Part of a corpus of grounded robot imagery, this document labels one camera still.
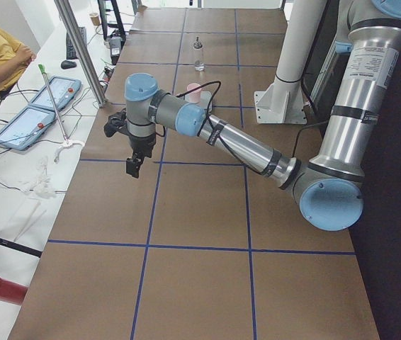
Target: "white desk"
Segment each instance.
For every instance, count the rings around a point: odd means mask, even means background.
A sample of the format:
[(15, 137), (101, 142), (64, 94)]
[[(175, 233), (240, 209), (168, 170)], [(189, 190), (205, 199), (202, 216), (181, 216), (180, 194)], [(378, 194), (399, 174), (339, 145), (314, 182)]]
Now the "white desk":
[[(109, 51), (104, 47), (102, 35), (95, 34), (87, 10), (78, 12), (77, 20), (80, 26), (83, 25), (87, 29), (87, 41), (90, 41), (89, 54), (97, 74), (100, 75), (105, 62), (111, 61)], [(65, 34), (65, 27), (61, 23), (39, 51), (36, 61), (20, 78), (18, 82), (20, 90), (40, 89), (44, 86), (38, 64), (45, 65), (49, 76), (60, 75), (81, 80), (82, 88), (77, 98), (89, 87), (79, 60), (76, 60), (78, 66), (73, 69), (60, 68), (60, 62), (65, 59)], [(33, 94), (26, 94), (26, 97), (30, 99)], [(0, 106), (0, 119), (9, 121), (26, 104), (26, 100), (20, 94), (7, 97)], [(71, 104), (72, 102), (61, 112), (64, 115), (62, 118), (64, 128), (67, 134), (70, 134), (78, 124), (71, 139), (85, 141), (94, 122), (98, 105), (91, 91), (76, 106), (82, 116), (69, 109)], [(61, 143), (63, 137), (59, 125), (53, 124), (40, 139)], [(13, 241), (21, 234), (16, 240), (17, 243), (43, 250), (81, 152), (80, 146), (63, 149), (59, 162), (55, 164), (53, 159), (58, 147), (59, 144), (39, 142), (26, 152), (9, 151), (0, 155), (0, 182), (21, 190), (4, 188), (0, 185), (1, 238)], [(0, 246), (2, 278), (29, 285), (37, 264), (37, 257)], [(19, 306), (0, 302), (0, 340), (6, 339), (9, 335), (19, 309)]]

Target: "robotic arm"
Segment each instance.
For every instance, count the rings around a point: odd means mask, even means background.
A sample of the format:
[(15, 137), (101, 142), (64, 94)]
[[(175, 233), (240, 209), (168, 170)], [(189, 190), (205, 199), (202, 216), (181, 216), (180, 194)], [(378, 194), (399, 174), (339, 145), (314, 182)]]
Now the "robotic arm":
[(396, 4), (388, 9), (385, 4), (391, 1), (345, 2), (339, 25), (349, 27), (351, 56), (316, 157), (306, 164), (286, 157), (200, 106), (159, 89), (153, 76), (133, 74), (125, 83), (126, 112), (112, 115), (105, 125), (106, 136), (121, 132), (130, 139), (133, 155), (127, 173), (139, 176), (144, 158), (152, 156), (155, 125), (161, 124), (198, 136), (275, 180), (314, 226), (342, 230), (354, 224), (363, 210), (361, 160), (401, 50), (401, 16), (394, 13), (401, 5), (392, 1)]

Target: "computer mouse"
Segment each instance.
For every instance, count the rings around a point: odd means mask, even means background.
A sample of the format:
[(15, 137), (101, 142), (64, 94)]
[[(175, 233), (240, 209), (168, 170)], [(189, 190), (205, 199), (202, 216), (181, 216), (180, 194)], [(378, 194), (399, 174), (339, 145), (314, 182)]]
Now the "computer mouse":
[(60, 67), (62, 69), (72, 69), (73, 67), (76, 66), (77, 66), (76, 62), (73, 62), (71, 60), (64, 60), (63, 62), (60, 63)]

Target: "tablet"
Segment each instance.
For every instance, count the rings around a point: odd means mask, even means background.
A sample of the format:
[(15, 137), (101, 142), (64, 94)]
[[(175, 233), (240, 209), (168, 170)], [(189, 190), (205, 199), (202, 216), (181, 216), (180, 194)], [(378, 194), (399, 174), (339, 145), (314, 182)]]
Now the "tablet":
[[(49, 79), (50, 88), (54, 100), (57, 104), (57, 109), (61, 111), (67, 104), (76, 96), (76, 93), (81, 88), (81, 81), (78, 79), (64, 78), (60, 76), (52, 76)], [(30, 106), (36, 108), (43, 108), (45, 110), (54, 110), (50, 94), (48, 93), (46, 86), (42, 87), (41, 90), (30, 100)]]
[(26, 106), (0, 130), (0, 147), (27, 149), (54, 121), (54, 111)]

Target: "keyboard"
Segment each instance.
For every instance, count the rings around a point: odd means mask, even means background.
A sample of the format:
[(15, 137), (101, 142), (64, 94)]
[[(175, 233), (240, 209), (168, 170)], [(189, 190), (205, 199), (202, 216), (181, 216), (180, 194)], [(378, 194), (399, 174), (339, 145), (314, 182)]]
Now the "keyboard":
[[(81, 33), (82, 40), (84, 41), (84, 44), (87, 46), (87, 34), (86, 34), (86, 28), (85, 27), (78, 27), (79, 32)], [(74, 49), (72, 40), (68, 36), (65, 39), (65, 45), (67, 46), (67, 58), (66, 59), (78, 59), (76, 56), (76, 50)]]

